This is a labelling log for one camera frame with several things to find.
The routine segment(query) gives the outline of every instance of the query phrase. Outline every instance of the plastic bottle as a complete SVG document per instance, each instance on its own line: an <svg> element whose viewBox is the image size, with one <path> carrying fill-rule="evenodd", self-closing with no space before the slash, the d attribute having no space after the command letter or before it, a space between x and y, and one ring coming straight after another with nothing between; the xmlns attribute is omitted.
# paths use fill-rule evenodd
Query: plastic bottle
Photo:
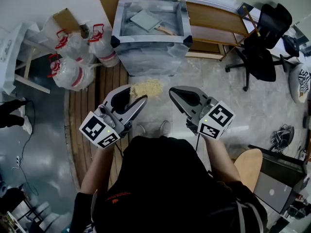
<svg viewBox="0 0 311 233"><path fill-rule="evenodd" d="M51 59L55 56L57 60L52 62ZM48 77L53 77L58 87L79 91L87 88L94 80L94 69L80 67L69 57L58 59L58 54L53 54L49 60L52 73Z"/></svg>
<svg viewBox="0 0 311 233"><path fill-rule="evenodd" d="M93 53L105 67L114 67L120 61L110 45L111 35L111 31L104 31L103 24L95 24L92 37L88 40L89 52Z"/></svg>
<svg viewBox="0 0 311 233"><path fill-rule="evenodd" d="M90 66L95 61L95 56L88 51L87 40L80 33L70 33L65 30L57 32L59 44L55 47L62 57L69 57L84 66Z"/></svg>

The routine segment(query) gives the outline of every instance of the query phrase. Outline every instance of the office chair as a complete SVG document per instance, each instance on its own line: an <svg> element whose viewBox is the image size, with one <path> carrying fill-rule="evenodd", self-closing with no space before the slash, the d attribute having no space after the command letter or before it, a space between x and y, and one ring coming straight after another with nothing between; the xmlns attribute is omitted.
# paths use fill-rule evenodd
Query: office chair
<svg viewBox="0 0 311 233"><path fill-rule="evenodd" d="M260 37L253 33L245 39L243 51L235 48L243 63L225 68L225 71L229 72L233 68L245 67L246 86L243 87L244 91L249 88L250 74L258 80L266 82L276 80L273 59L267 49L274 48L291 24L292 16L284 6L278 4L276 8L273 8L268 4L263 5L257 25Z"/></svg>

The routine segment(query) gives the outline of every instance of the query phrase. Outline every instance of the person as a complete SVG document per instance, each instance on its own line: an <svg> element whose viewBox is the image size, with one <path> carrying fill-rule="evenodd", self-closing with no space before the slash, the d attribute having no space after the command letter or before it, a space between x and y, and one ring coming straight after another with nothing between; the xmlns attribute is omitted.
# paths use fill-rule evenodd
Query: person
<svg viewBox="0 0 311 233"><path fill-rule="evenodd" d="M22 126L28 134L32 134L33 128L28 117L25 115L25 105L28 101L23 98L22 100L13 100L4 102L0 105L0 128L12 127L14 125ZM13 111L19 109L21 116L12 115Z"/></svg>
<svg viewBox="0 0 311 233"><path fill-rule="evenodd" d="M75 199L70 233L91 232L92 227L98 233L262 232L267 213L241 183L221 141L202 136L211 177L188 141L167 137L168 121L161 125L160 138L146 138L145 129L138 128L109 190L114 145L97 150Z"/></svg>

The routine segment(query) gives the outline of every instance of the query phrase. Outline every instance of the shoe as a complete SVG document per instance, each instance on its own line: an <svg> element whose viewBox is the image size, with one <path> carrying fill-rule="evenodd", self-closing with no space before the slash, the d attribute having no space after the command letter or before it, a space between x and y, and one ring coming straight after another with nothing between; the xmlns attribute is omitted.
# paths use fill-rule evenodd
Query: shoe
<svg viewBox="0 0 311 233"><path fill-rule="evenodd" d="M28 134L32 134L33 127L31 126L31 123L27 116L24 116L24 124L23 124L23 130L27 131Z"/></svg>
<svg viewBox="0 0 311 233"><path fill-rule="evenodd" d="M164 122L162 122L161 126L160 126L160 136L166 136L168 137L169 134L171 133L171 123L168 120L165 120Z"/></svg>
<svg viewBox="0 0 311 233"><path fill-rule="evenodd" d="M18 108L21 117L25 117L25 105Z"/></svg>
<svg viewBox="0 0 311 233"><path fill-rule="evenodd" d="M145 128L141 124L138 124L135 128L135 136L145 136L145 135L146 135Z"/></svg>

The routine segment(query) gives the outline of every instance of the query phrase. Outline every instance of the wooden floor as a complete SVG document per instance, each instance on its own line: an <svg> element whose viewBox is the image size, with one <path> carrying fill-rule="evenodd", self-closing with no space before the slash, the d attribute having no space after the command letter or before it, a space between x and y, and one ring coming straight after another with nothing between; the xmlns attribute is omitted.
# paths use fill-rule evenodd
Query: wooden floor
<svg viewBox="0 0 311 233"><path fill-rule="evenodd" d="M115 67L105 68L97 67L96 79L88 89L74 92L69 95L69 129L67 138L69 151L71 150L72 161L71 172L77 186L81 186L83 177L91 165L92 157L96 153L96 147L82 135L79 127L89 111L95 111L95 108L101 104L107 94L119 86L128 84L128 76L122 64ZM126 136L117 142L122 151L126 149L129 138ZM118 178L122 165L122 157L115 147L114 158L110 172L109 188Z"/></svg>

